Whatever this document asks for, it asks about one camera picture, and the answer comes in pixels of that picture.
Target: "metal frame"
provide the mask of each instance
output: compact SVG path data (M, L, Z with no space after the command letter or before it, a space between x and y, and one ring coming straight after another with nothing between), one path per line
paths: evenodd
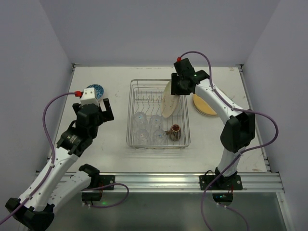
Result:
M241 76L242 84L244 86L244 91L245 91L245 94L246 94L246 97L247 97L248 105L249 105L249 107L251 109L253 109L253 106L251 104L250 95L249 95L249 93L247 91L247 86L246 86L246 82L245 82L245 78L244 78L244 74L243 74L243 64L237 65L237 68L239 69L239 73L240 73L240 76ZM261 135L260 135L260 129L259 129L259 126L258 126L257 122L256 122L256 132L257 132L257 138L259 140L259 143L263 143ZM268 161L265 149L261 148L261 151L262 151L262 154L264 156L264 159Z
M290 213L288 204L285 200L284 193L282 193L282 192L278 193L277 192L276 195L277 195L277 200L278 200L278 203L279 203L279 206L280 206L281 214L282 214L286 229L288 231L296 230L294 223L292 221L292 217L291 217L291 213Z
M182 139L171 141L163 145L137 145L134 142L133 116L136 112L143 112L147 117L152 115L161 115L161 102L166 84L170 79L133 79L130 82L129 104L128 104L128 124L126 142L128 146L134 148L163 148L163 149L181 149L188 147L190 140L189 117L187 110L186 96L180 97L179 106L172 116L163 118L164 130L170 129L170 125L175 123L181 126Z
M200 190L199 176L204 173L100 173L115 175L115 181L129 187L132 193L203 193ZM66 173L58 186L66 182L74 172ZM283 186L278 173L239 173L243 190L234 193L282 193ZM126 192L121 186L115 186L112 192ZM227 191L207 191L207 193L225 193Z

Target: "white plate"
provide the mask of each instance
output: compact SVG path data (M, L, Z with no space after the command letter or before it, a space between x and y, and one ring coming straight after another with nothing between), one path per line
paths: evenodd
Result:
M168 118L172 115L175 109L178 107L180 102L179 95L171 95L171 81L169 81L164 90L162 103L161 103L161 112L164 118Z

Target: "wire dish rack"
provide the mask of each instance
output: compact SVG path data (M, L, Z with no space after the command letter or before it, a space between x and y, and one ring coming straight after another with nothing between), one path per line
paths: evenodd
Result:
M187 110L186 96L180 96L180 103L177 109L169 118L163 118L164 131L170 130L171 126L177 124L181 129L180 140L172 141L167 137L164 145L139 145L134 140L136 128L133 126L133 116L137 112L146 114L147 120L153 115L161 115L161 103L165 87L170 79L134 79L130 83L129 106L128 106L128 127L126 142L130 147L149 149L176 149L189 146L190 131Z

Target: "black mounting bracket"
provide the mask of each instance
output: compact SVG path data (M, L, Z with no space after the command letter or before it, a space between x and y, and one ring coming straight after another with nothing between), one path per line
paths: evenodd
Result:
M97 185L95 186L89 186L88 188L97 188L100 186L104 186L107 184L115 183L116 176L115 175L99 175ZM114 189L114 186L110 186L107 188L104 188L103 191L112 191ZM82 192L81 194L81 200L82 201L100 201L102 198L102 194L100 192Z
M205 190L207 185L220 174L218 169L215 169L215 174L213 175L201 175L199 176L200 189ZM237 175L235 172L232 176L223 177L221 176L214 184L212 184L209 190L243 190L241 176Z
M195 72L189 59L182 59L174 63L176 73L171 74L171 94L172 95L189 95L194 93L196 85L200 81L209 78L209 75L200 70Z
M10 198L5 207L11 213L20 205L19 198ZM47 204L43 211L34 211L34 207L27 208L24 205L13 217L33 231L45 231L54 219L54 205Z

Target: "clear glass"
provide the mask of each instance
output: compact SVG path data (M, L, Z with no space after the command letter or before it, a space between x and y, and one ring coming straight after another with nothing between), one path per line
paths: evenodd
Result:
M147 146L151 144L150 134L145 129L139 129L135 132L134 144L138 146Z
M153 115L149 121L149 133L152 136L156 130L163 128L163 117L160 115Z
M146 118L145 113L143 112L136 112L133 117L133 126L134 130L138 129L147 129L148 126L148 119Z
M152 145L155 146L164 146L167 144L167 138L168 135L166 134L166 132L162 129L156 130L153 134L152 134Z

